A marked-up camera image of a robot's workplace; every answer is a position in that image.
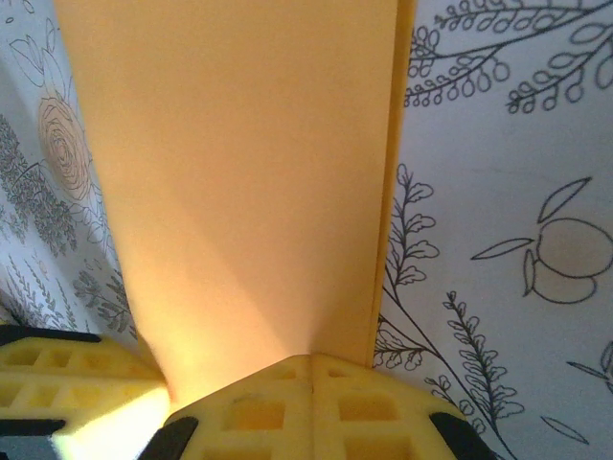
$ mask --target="flower sketch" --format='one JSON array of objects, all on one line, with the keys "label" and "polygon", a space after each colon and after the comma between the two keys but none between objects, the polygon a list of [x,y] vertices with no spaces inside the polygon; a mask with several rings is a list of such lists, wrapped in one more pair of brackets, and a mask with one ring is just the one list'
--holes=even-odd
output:
[{"label": "flower sketch", "polygon": [[89,195],[90,156],[77,115],[62,98],[43,98],[38,110],[38,136],[57,183],[75,201]]}]

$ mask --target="yellow foam board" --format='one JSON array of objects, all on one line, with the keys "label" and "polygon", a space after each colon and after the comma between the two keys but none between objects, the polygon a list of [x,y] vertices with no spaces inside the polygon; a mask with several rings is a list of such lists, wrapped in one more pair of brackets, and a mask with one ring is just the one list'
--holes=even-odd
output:
[{"label": "yellow foam board", "polygon": [[292,355],[370,364],[412,2],[56,6],[175,403]]},{"label": "yellow foam board", "polygon": [[162,375],[90,333],[0,326],[0,452],[134,459],[170,410]]},{"label": "yellow foam board", "polygon": [[432,414],[465,424],[453,405],[396,379],[293,356],[172,414],[140,460],[455,460]]}]

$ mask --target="leaf drawing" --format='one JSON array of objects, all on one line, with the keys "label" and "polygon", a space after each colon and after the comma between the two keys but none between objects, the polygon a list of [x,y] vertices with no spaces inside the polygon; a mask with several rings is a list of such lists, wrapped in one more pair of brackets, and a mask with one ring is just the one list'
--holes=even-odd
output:
[{"label": "leaf drawing", "polygon": [[[601,0],[595,6],[586,3],[456,0],[434,16],[435,29],[421,25],[413,32],[405,107],[439,105],[487,93],[511,77],[511,66],[499,58],[504,50],[555,31],[567,31],[571,51],[553,55],[544,68],[510,90],[508,112],[532,113],[539,106],[552,110],[561,99],[576,103],[583,98],[585,76],[591,72],[597,88],[610,88],[613,24],[585,20],[611,7],[613,0]],[[486,33],[488,40],[462,46],[470,40],[458,34],[468,33]]]},{"label": "leaf drawing", "polygon": [[440,252],[439,249],[430,244],[427,240],[421,240],[406,248],[406,257],[414,259],[434,259]]},{"label": "leaf drawing", "polygon": [[613,340],[604,348],[601,355],[601,368],[613,378]]},{"label": "leaf drawing", "polygon": [[14,40],[9,46],[11,47],[12,55],[17,61],[17,65],[19,65],[26,78],[32,84],[42,87],[44,84],[42,64],[37,62],[35,54],[33,56],[28,41]]},{"label": "leaf drawing", "polygon": [[52,53],[56,48],[56,27],[51,19],[47,18],[46,21],[46,36],[47,36],[47,51]]},{"label": "leaf drawing", "polygon": [[573,199],[583,188],[590,183],[592,177],[584,177],[583,179],[575,180],[557,189],[547,197],[538,214],[537,223],[543,223],[545,220],[552,217],[566,203]]},{"label": "leaf drawing", "polygon": [[405,224],[406,233],[418,233],[424,228],[432,228],[436,225],[436,221],[428,216],[415,214],[409,218]]},{"label": "leaf drawing", "polygon": [[21,0],[21,4],[23,5],[23,8],[26,9],[26,12],[29,14],[34,14],[34,7],[32,6],[32,3],[30,3],[30,0]]},{"label": "leaf drawing", "polygon": [[[466,302],[458,300],[456,291],[451,290],[446,294],[443,306],[448,311],[455,313],[447,325],[451,328],[454,338],[463,345],[458,351],[463,359],[462,367],[465,374],[462,375],[444,357],[433,340],[428,337],[410,311],[403,305],[398,296],[399,285],[394,283],[395,278],[389,267],[386,275],[388,284],[384,287],[384,292],[413,326],[415,333],[409,335],[401,331],[383,314],[380,314],[375,346],[375,365],[399,366],[404,362],[404,358],[399,355],[400,351],[407,354],[419,354],[420,364],[427,357],[436,359],[446,371],[437,379],[430,377],[424,379],[425,383],[432,387],[431,393],[458,407],[479,434],[490,429],[490,433],[497,439],[509,458],[517,460],[517,456],[501,432],[500,423],[508,417],[525,412],[525,407],[515,400],[517,390],[504,384],[504,376],[508,373],[508,369],[498,364],[498,352],[486,347],[486,337],[479,332],[481,323],[479,317],[468,314]],[[452,395],[452,381],[457,391],[463,394],[459,402],[456,402],[457,400]]]},{"label": "leaf drawing", "polygon": [[581,364],[580,362],[566,361],[566,364],[573,366],[575,369],[579,369],[580,371],[589,374],[590,376],[598,377],[599,379],[603,380],[607,379],[606,374],[603,374],[596,369],[586,366],[585,364]]},{"label": "leaf drawing", "polygon": [[436,225],[436,221],[421,213],[413,214],[412,206],[434,194],[429,185],[413,182],[413,174],[406,166],[397,168],[397,184],[400,197],[394,198],[392,224],[388,238],[389,251],[386,272],[395,286],[412,285],[427,279],[415,260],[434,259],[440,255],[439,249],[429,240],[415,241],[414,235]]},{"label": "leaf drawing", "polygon": [[404,363],[407,371],[413,371],[421,365],[421,353],[425,348],[410,339],[403,341],[397,333],[386,329],[385,324],[379,324],[375,339],[375,365],[385,364],[388,369],[394,369]]},{"label": "leaf drawing", "polygon": [[66,87],[64,84],[64,78],[61,75],[59,64],[56,59],[47,50],[42,50],[43,55],[43,75],[45,77],[45,87],[49,95],[54,96],[56,92],[60,94],[62,99],[66,95]]},{"label": "leaf drawing", "polygon": [[417,281],[423,281],[426,279],[425,273],[417,270],[414,265],[409,265],[400,272],[398,278],[399,285],[412,285]]},{"label": "leaf drawing", "polygon": [[456,331],[454,337],[469,347],[468,350],[461,349],[458,352],[465,360],[463,367],[468,371],[465,380],[472,387],[469,394],[494,425],[500,419],[524,412],[524,406],[511,399],[517,395],[517,391],[500,383],[508,371],[505,367],[495,365],[498,352],[487,350],[485,336],[477,333],[479,317],[466,318],[465,304],[459,308],[460,304],[456,305],[455,298],[455,294],[448,293],[443,305],[456,313],[457,318],[447,322]]},{"label": "leaf drawing", "polygon": [[590,444],[581,433],[576,431],[574,428],[570,428],[568,425],[564,424],[560,420],[556,420],[552,417],[542,416],[541,420],[545,422],[549,426],[549,428],[553,429],[554,431],[557,431],[562,436],[566,436],[569,439],[572,439],[585,445]]},{"label": "leaf drawing", "polygon": [[514,238],[512,240],[506,240],[489,247],[485,251],[481,251],[470,258],[471,261],[482,261],[485,259],[493,259],[495,257],[504,256],[510,252],[524,247],[531,242],[534,242],[531,238]]},{"label": "leaf drawing", "polygon": [[575,369],[579,369],[585,374],[604,380],[606,388],[613,393],[613,340],[610,340],[602,350],[600,366],[601,370],[586,366],[579,362],[566,361],[566,363]]},{"label": "leaf drawing", "polygon": [[426,184],[417,183],[409,189],[408,201],[409,203],[417,203],[421,199],[428,198],[434,194],[432,187]]},{"label": "leaf drawing", "polygon": [[526,254],[524,255],[524,282],[526,284],[524,297],[534,290],[535,279],[536,271],[534,270],[534,254],[532,250],[526,249]]}]

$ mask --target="black leaf outline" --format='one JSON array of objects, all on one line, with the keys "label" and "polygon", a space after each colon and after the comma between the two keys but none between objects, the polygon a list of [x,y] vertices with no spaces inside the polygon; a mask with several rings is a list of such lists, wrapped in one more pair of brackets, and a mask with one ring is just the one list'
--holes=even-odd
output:
[{"label": "black leaf outline", "polygon": [[579,369],[580,371],[586,374],[589,374],[590,376],[598,377],[599,379],[602,379],[602,380],[607,380],[606,374],[603,374],[602,372],[599,372],[596,369],[593,369],[579,362],[566,361],[566,364],[573,366],[574,368]]},{"label": "black leaf outline", "polygon": [[32,6],[32,3],[30,3],[30,0],[21,0],[21,4],[26,12],[29,14],[34,14],[34,7]]},{"label": "black leaf outline", "polygon": [[543,223],[545,220],[552,217],[571,199],[577,196],[577,194],[591,181],[592,177],[584,177],[583,179],[574,180],[573,182],[560,187],[549,195],[543,203],[543,206],[540,208],[540,213],[538,213],[538,220],[536,223]]},{"label": "black leaf outline", "polygon": [[[446,376],[445,374],[442,374],[439,376],[438,379],[431,379],[429,377],[425,378],[423,380],[424,382],[426,382],[428,385],[433,386],[434,388],[430,391],[430,393],[433,396],[437,396],[439,398],[444,399],[445,401],[447,401],[450,404],[455,405],[456,407],[458,407],[458,405],[455,403],[455,401],[453,401],[453,398],[451,398],[451,396],[449,395],[449,390],[451,389],[451,382],[449,381],[449,377]],[[467,403],[470,408],[473,410],[474,412],[474,407],[472,407],[472,405],[470,404],[470,402],[468,402],[467,400],[462,400],[462,402],[465,402],[465,404]]]},{"label": "black leaf outline", "polygon": [[[452,102],[460,96],[469,98],[477,92],[488,92],[496,82],[506,81],[511,75],[510,66],[498,58],[502,50],[576,24],[611,5],[613,0],[603,1],[594,7],[583,6],[581,1],[575,6],[567,6],[554,5],[552,1],[543,5],[526,5],[523,0],[461,0],[457,7],[450,5],[445,14],[435,15],[435,26],[441,32],[452,34],[454,30],[475,30],[479,33],[492,31],[498,36],[513,36],[483,46],[442,54],[437,50],[441,33],[429,31],[425,26],[417,27],[413,33],[410,85],[405,92],[404,106],[438,105],[445,99]],[[588,34],[587,30],[585,25],[581,25],[571,33],[569,43],[572,46],[584,46],[586,40],[592,38],[596,44],[588,53],[589,56],[577,60],[577,65],[562,75],[537,70],[533,74],[533,82],[521,81],[509,93],[509,113],[532,113],[541,95],[544,110],[556,108],[560,86],[566,83],[567,87],[561,88],[565,99],[569,103],[578,102],[584,93],[582,83],[586,66],[602,54],[605,46],[609,47],[609,51],[596,64],[594,84],[600,90],[613,85],[613,36],[602,39],[603,34]],[[431,77],[435,67],[442,67],[443,70]],[[570,80],[573,76],[576,76],[576,81]]]},{"label": "black leaf outline", "polygon": [[28,40],[13,40],[9,46],[17,65],[26,78],[35,86],[41,88],[44,85],[42,62],[38,62],[32,53]]},{"label": "black leaf outline", "polygon": [[526,254],[524,255],[524,283],[526,284],[524,297],[534,290],[535,281],[536,270],[534,270],[534,255],[532,250],[526,249]]},{"label": "black leaf outline", "polygon": [[602,350],[601,368],[604,372],[613,373],[613,340]]},{"label": "black leaf outline", "polygon": [[56,48],[56,26],[51,21],[50,18],[47,18],[46,21],[46,36],[47,36],[47,50],[49,53],[53,53]]},{"label": "black leaf outline", "polygon": [[603,380],[606,388],[613,394],[613,340],[610,340],[602,350],[600,358],[602,372],[579,362],[566,361],[566,363],[589,376]]},{"label": "black leaf outline", "polygon": [[421,354],[427,351],[424,345],[398,334],[398,330],[390,325],[379,322],[375,338],[375,366],[385,365],[388,369],[394,369],[404,363],[407,371],[413,371],[420,367]]},{"label": "black leaf outline", "polygon": [[564,424],[560,420],[554,419],[552,417],[543,416],[541,416],[541,420],[545,422],[549,426],[549,428],[551,428],[553,431],[557,431],[562,436],[566,436],[573,441],[577,441],[578,443],[582,443],[586,446],[589,446],[590,443],[589,441],[587,441],[587,439],[585,439],[585,436],[576,431],[574,428],[570,428],[568,425]]},{"label": "black leaf outline", "polygon": [[490,246],[485,251],[481,251],[479,254],[476,254],[470,258],[471,261],[483,261],[487,259],[494,259],[496,257],[504,256],[505,254],[509,254],[510,252],[527,246],[528,244],[534,242],[531,238],[513,238],[511,240],[505,240],[502,242],[498,242],[494,246]]}]

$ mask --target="plant stem drawing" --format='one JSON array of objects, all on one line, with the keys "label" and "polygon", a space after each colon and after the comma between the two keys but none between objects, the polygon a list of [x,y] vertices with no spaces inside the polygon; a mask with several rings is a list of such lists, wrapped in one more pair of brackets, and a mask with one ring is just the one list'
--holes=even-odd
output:
[{"label": "plant stem drawing", "polygon": [[413,205],[433,195],[434,190],[427,184],[415,182],[403,164],[397,168],[397,184],[402,196],[394,198],[387,266],[394,273],[396,284],[410,285],[426,279],[425,273],[415,263],[421,259],[434,259],[440,254],[428,240],[416,241],[419,232],[434,227],[437,222],[429,216],[412,212]]},{"label": "plant stem drawing", "polygon": [[552,218],[587,184],[591,177],[570,182],[543,203],[536,223],[536,239],[498,242],[471,261],[494,259],[526,247],[523,261],[524,296],[535,293],[555,304],[577,304],[593,297],[597,277],[613,265],[613,239],[598,225],[579,218]]},{"label": "plant stem drawing", "polygon": [[66,313],[64,315],[57,308],[57,300],[53,298],[51,291],[32,266],[24,261],[38,290],[19,270],[12,256],[9,256],[9,260],[11,266],[7,267],[9,279],[6,282],[9,299],[4,306],[11,313],[15,322],[36,328],[75,331],[77,329],[75,315],[66,298],[63,298]]},{"label": "plant stem drawing", "polygon": [[394,283],[388,271],[384,291],[414,326],[416,335],[409,336],[381,315],[375,343],[375,365],[385,365],[393,369],[404,363],[405,369],[414,370],[421,365],[425,357],[438,360],[447,369],[449,376],[465,396],[459,401],[453,399],[449,393],[452,383],[450,377],[445,375],[438,376],[437,379],[426,378],[424,380],[433,387],[432,394],[457,406],[479,434],[485,433],[489,428],[507,454],[516,459],[517,457],[500,431],[499,422],[524,412],[525,408],[513,399],[517,391],[500,382],[508,370],[496,365],[498,352],[487,349],[485,336],[477,333],[479,318],[467,315],[466,303],[456,300],[455,291],[446,294],[443,306],[454,313],[453,319],[447,321],[447,325],[454,332],[454,338],[463,345],[463,348],[458,351],[465,369],[465,375],[462,378],[402,305],[398,294],[400,287],[400,284]]},{"label": "plant stem drawing", "polygon": [[[500,431],[499,422],[523,412],[524,406],[512,399],[517,394],[516,390],[500,382],[507,369],[495,364],[498,352],[487,349],[485,336],[477,332],[479,318],[467,315],[466,303],[456,300],[456,292],[447,293],[443,306],[454,313],[447,325],[463,346],[459,351],[465,370],[462,377],[402,304],[399,291],[426,280],[425,273],[415,263],[438,257],[440,251],[428,240],[416,238],[418,232],[436,225],[433,218],[414,210],[416,203],[434,194],[434,189],[416,182],[403,164],[397,168],[397,184],[399,197],[394,199],[393,204],[383,289],[412,324],[415,333],[402,331],[381,314],[375,340],[375,366],[393,369],[402,365],[407,371],[413,371],[428,357],[438,360],[446,368],[447,375],[425,380],[433,387],[432,393],[459,407],[480,434],[489,428],[502,449],[516,459]],[[451,381],[464,393],[457,402],[449,392]]]},{"label": "plant stem drawing", "polygon": [[[502,52],[527,40],[567,29],[570,51],[552,55],[544,68],[535,70],[531,80],[519,82],[509,92],[509,113],[532,113],[537,106],[553,110],[563,98],[574,104],[583,98],[585,76],[593,73],[600,90],[613,85],[613,23],[600,21],[613,0],[596,6],[575,5],[553,0],[529,4],[525,0],[461,0],[434,17],[434,27],[414,30],[409,66],[406,107],[441,104],[486,93],[495,84],[511,77],[511,66]],[[460,51],[442,51],[467,40],[456,34],[491,35],[487,44]]]},{"label": "plant stem drawing", "polygon": [[602,350],[601,362],[599,363],[600,370],[574,361],[567,361],[567,364],[589,376],[602,380],[609,392],[613,394],[613,340],[609,341]]}]

